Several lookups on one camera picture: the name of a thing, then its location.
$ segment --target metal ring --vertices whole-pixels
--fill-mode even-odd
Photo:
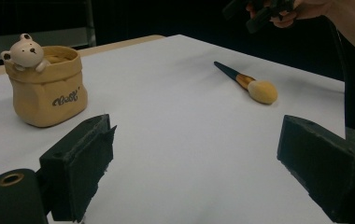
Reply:
[[[6,175],[0,179],[0,187],[8,187],[11,185],[15,185],[21,180],[23,180],[24,177],[24,174],[19,173]]]

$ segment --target bear ear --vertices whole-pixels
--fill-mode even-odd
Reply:
[[[30,39],[32,40],[32,37],[28,34],[21,34],[21,39]]]
[[[11,61],[11,51],[3,51],[0,57],[4,62]]]

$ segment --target white bear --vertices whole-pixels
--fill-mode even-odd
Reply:
[[[27,67],[35,67],[35,70],[41,73],[50,64],[44,58],[44,50],[28,34],[22,34],[21,40],[9,51],[3,51],[0,56],[4,62],[15,63],[15,68],[19,71],[24,71]]]

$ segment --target ceramic pot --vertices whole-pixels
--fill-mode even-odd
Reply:
[[[43,47],[50,64],[38,73],[34,68],[19,71],[5,62],[13,89],[17,115],[36,127],[49,127],[72,118],[87,106],[79,53],[62,46]]]

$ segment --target table edge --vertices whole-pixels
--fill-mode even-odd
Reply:
[[[136,45],[136,44],[141,44],[141,43],[145,43],[145,42],[149,42],[149,41],[157,40],[157,39],[161,39],[161,38],[165,38],[165,36],[163,36],[163,35],[147,35],[147,36],[143,36],[143,37],[139,37],[139,38],[119,41],[116,43],[96,46],[93,48],[80,49],[78,52],[81,57],[84,57],[84,56],[93,55],[95,53],[100,53],[100,52],[113,50],[113,49],[120,49],[120,48],[132,46],[132,45]],[[0,65],[0,75],[3,75],[5,73],[6,73],[5,67],[3,65]]]

